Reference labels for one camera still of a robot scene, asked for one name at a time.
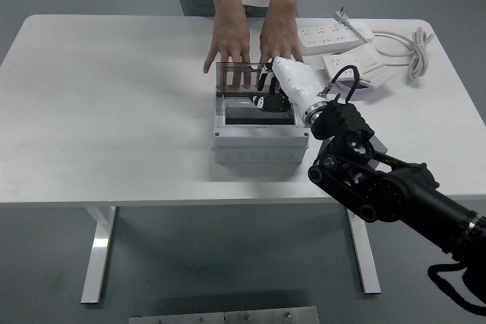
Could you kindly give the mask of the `person's right hand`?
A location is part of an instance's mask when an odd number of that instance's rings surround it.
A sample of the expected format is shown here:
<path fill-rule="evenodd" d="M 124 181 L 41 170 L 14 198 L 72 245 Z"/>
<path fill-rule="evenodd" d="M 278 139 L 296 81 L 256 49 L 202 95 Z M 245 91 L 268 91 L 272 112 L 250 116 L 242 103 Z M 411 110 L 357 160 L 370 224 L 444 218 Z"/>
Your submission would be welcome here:
<path fill-rule="evenodd" d="M 221 62 L 250 62 L 250 30 L 244 9 L 217 10 L 213 22 L 213 34 L 203 72 L 207 74 L 216 56 Z"/>

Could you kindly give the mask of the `person's left hand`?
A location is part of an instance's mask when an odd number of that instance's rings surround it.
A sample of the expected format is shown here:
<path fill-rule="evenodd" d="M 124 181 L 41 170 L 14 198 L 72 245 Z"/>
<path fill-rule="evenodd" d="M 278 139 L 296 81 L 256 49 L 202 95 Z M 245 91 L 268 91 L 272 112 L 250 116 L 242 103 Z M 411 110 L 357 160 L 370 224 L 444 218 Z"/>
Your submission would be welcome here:
<path fill-rule="evenodd" d="M 296 15 L 295 7 L 268 9 L 260 32 L 260 63 L 275 57 L 303 62 Z"/>

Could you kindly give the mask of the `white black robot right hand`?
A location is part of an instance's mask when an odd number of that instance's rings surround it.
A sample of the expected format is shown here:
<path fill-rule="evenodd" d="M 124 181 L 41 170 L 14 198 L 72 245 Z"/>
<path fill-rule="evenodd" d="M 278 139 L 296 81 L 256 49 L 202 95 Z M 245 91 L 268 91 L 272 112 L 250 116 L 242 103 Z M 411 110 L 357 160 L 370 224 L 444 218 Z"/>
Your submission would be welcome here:
<path fill-rule="evenodd" d="M 251 101 L 263 112 L 287 112 L 292 106 L 304 120 L 327 105 L 326 97 L 319 95 L 323 86 L 308 64 L 275 57 L 264 64 L 257 82 L 262 91 L 268 77 L 269 92 L 253 95 Z"/>

